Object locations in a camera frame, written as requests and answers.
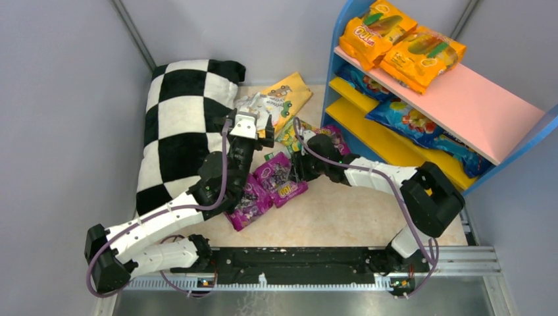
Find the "orange candy bag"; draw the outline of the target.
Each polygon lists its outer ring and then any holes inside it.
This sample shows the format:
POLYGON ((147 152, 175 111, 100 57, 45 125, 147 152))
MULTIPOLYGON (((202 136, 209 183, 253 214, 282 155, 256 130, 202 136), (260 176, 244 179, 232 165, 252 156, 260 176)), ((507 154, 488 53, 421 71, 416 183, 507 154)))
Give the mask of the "orange candy bag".
POLYGON ((339 38, 339 47, 369 71, 377 67, 385 54, 418 22, 389 1, 375 1, 368 11, 352 18, 339 38))

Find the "orange candy bag floor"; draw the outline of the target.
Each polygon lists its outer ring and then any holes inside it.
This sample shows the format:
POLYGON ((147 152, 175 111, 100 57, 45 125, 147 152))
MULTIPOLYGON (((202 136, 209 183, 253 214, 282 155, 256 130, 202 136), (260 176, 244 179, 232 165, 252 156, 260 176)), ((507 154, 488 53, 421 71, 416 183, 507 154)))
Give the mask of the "orange candy bag floor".
POLYGON ((466 45, 417 26, 385 54, 379 67, 402 86, 424 94, 434 79, 462 61, 466 51, 466 45))

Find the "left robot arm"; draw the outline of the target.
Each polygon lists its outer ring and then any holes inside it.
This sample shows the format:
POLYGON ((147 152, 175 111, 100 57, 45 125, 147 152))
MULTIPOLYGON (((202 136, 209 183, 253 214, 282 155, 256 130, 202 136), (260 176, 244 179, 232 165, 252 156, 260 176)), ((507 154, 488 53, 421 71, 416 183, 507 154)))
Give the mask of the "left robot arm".
POLYGON ((222 213, 232 213, 242 199, 254 151, 274 145, 270 118, 263 137, 253 113, 233 110, 215 122, 222 127, 222 149, 204 158, 198 170, 200 179, 193 186, 128 222, 88 229, 84 255, 91 294, 108 298, 142 275, 173 268, 202 273, 211 266, 213 252, 202 235, 169 243, 163 238, 222 213))

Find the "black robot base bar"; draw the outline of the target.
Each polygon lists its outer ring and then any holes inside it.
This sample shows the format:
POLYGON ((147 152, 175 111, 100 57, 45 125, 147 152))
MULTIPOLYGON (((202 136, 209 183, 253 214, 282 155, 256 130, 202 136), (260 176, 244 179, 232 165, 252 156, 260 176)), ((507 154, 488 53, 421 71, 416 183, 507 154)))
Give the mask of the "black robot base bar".
POLYGON ((372 284, 380 277, 425 273, 423 255, 407 259, 391 250, 368 247, 219 248, 202 273, 219 285, 255 284, 264 275, 271 285, 372 284))

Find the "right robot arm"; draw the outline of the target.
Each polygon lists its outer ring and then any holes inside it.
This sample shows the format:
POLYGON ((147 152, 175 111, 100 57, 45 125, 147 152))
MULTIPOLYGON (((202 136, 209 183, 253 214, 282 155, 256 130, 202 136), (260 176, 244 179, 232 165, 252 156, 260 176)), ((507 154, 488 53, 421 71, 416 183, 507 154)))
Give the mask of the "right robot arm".
POLYGON ((437 260, 434 245, 465 206, 461 192, 431 162, 419 167, 400 167, 372 161, 354 153, 342 155, 324 134, 298 135, 302 150, 293 155, 295 174, 304 181, 320 176, 349 187, 370 188, 391 194, 406 225, 369 266, 381 275, 409 264, 421 252, 427 263, 437 260))

